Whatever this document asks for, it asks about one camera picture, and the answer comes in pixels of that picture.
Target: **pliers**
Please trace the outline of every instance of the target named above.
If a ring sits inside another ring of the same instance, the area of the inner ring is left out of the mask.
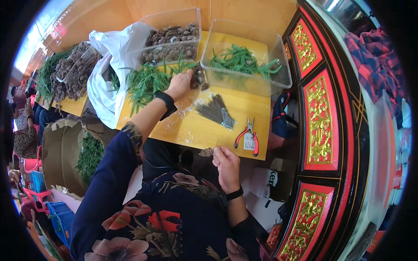
[[[245,127],[245,130],[243,132],[241,132],[238,137],[235,140],[235,148],[238,148],[238,143],[240,142],[240,138],[247,133],[248,131],[251,132],[252,137],[255,141],[255,148],[254,148],[254,157],[256,157],[258,155],[258,139],[257,139],[257,135],[255,134],[255,132],[252,132],[252,127],[254,125],[254,120],[255,118],[252,120],[252,124],[250,124],[250,117],[247,116],[247,126]]]

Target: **smartwatch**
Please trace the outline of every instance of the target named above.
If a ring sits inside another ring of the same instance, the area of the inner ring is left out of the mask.
[[[160,121],[177,111],[177,107],[174,105],[174,100],[170,97],[170,95],[163,93],[162,91],[156,91],[154,93],[154,98],[160,98],[166,103],[167,112],[161,117]]]
[[[240,196],[242,196],[244,194],[244,191],[242,190],[242,187],[241,187],[241,185],[240,185],[240,189],[239,190],[237,190],[237,191],[235,191],[235,192],[232,192],[232,193],[229,193],[229,194],[226,194],[226,196],[227,196],[227,201],[230,201],[230,200],[233,200],[233,199],[235,199],[235,198],[237,198],[237,197],[240,197]]]

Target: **red plaid fabric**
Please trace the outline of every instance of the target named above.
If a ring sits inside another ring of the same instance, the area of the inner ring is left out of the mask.
[[[398,128],[402,127],[402,98],[405,78],[398,56],[382,28],[357,37],[345,35],[345,42],[359,70],[359,80],[375,103],[385,90],[390,97]]]

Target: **white plastic bag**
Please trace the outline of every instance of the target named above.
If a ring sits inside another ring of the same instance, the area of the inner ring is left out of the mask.
[[[87,93],[97,116],[111,129],[116,128],[128,89],[126,75],[130,70],[120,68],[138,69],[140,49],[145,46],[151,29],[149,25],[137,22],[122,31],[101,33],[94,30],[89,35],[92,46],[103,59],[96,64],[87,81]],[[119,91],[109,91],[113,87],[102,76],[109,64],[119,79]]]

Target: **cardboard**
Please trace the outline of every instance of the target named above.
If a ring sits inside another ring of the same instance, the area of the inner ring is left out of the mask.
[[[63,186],[83,197],[87,191],[77,161],[86,132],[100,140],[105,148],[118,133],[109,129],[96,117],[61,119],[48,124],[43,133],[42,166],[47,188]]]

